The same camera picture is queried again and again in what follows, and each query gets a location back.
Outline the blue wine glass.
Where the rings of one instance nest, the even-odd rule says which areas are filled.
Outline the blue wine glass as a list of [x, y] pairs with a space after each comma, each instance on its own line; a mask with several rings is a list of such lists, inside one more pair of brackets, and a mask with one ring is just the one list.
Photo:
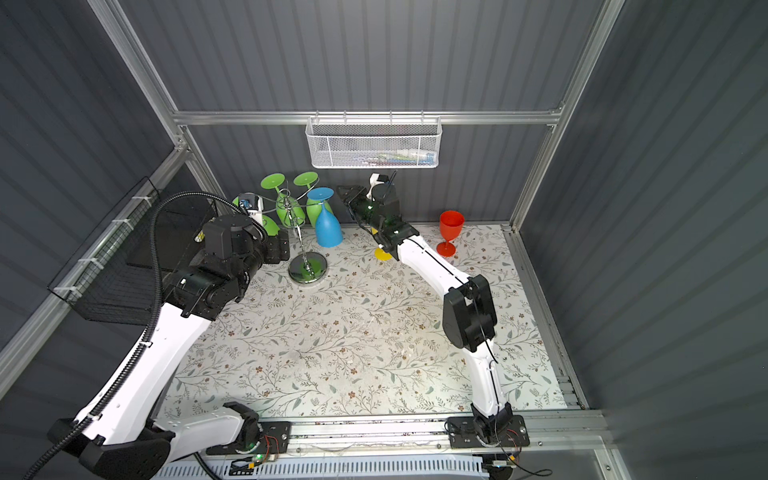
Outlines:
[[337, 247], [343, 241], [340, 222], [330, 208], [333, 195], [334, 191], [328, 187], [316, 187], [307, 194], [306, 211], [317, 242], [323, 248]]

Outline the yellow wine glass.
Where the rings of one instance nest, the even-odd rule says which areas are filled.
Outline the yellow wine glass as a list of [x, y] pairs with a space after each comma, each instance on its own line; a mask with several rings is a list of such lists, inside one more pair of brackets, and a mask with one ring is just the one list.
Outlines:
[[381, 246], [375, 249], [374, 256], [379, 261], [388, 261], [393, 258], [393, 256], [390, 253], [386, 252]]

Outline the red wine glass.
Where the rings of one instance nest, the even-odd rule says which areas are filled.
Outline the red wine glass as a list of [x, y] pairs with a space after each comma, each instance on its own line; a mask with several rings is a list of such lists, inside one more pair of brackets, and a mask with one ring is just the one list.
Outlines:
[[464, 216], [454, 210], [444, 211], [439, 218], [440, 235], [443, 239], [437, 245], [437, 252], [446, 258], [452, 257], [456, 252], [453, 241], [460, 235], [465, 223]]

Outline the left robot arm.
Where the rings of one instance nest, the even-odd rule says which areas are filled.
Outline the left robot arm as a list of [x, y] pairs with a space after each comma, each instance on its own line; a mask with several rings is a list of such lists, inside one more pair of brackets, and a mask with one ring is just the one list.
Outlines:
[[156, 280], [150, 320], [110, 380], [75, 417], [51, 427], [42, 462], [66, 452], [102, 479], [150, 479], [209, 448], [268, 454], [258, 414], [238, 402], [180, 421], [151, 417], [181, 360], [224, 307], [243, 298], [259, 268], [290, 255], [286, 233], [271, 236], [242, 214], [217, 217], [203, 232], [205, 246], [190, 265]]

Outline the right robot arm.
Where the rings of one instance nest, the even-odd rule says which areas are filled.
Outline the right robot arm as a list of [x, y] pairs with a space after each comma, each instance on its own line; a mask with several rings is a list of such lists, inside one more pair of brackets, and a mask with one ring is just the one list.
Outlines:
[[514, 424], [520, 417], [513, 412], [499, 378], [494, 342], [498, 318], [488, 280], [454, 267], [403, 220], [390, 181], [341, 186], [336, 192], [352, 220], [367, 229], [384, 252], [412, 268], [441, 296], [444, 334], [461, 351], [468, 368], [472, 426], [478, 442], [501, 447], [508, 441], [518, 450], [529, 446], [526, 428]]

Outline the chrome wine glass rack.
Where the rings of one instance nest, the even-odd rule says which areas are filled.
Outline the chrome wine glass rack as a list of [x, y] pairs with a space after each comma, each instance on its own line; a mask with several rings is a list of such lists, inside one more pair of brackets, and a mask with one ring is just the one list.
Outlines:
[[288, 273], [295, 283], [307, 285], [321, 280], [327, 273], [328, 265], [317, 252], [306, 249], [302, 235], [303, 225], [297, 228], [288, 228], [294, 231], [299, 241], [299, 253], [290, 261]]

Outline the items in white basket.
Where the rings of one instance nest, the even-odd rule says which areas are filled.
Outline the items in white basket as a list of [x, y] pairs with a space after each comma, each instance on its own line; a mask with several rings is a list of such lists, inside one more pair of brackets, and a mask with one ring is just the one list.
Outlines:
[[438, 165], [438, 153], [424, 149], [399, 149], [356, 154], [353, 160], [364, 165], [431, 168]]

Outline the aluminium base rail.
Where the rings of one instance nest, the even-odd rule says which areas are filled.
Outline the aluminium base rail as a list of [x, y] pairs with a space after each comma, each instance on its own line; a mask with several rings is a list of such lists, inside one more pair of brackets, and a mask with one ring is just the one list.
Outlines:
[[522, 420], [487, 442], [477, 438], [472, 419], [457, 413], [289, 417], [287, 434], [271, 444], [284, 458], [322, 455], [481, 454], [599, 450], [615, 446], [607, 421], [598, 410], [523, 411]]

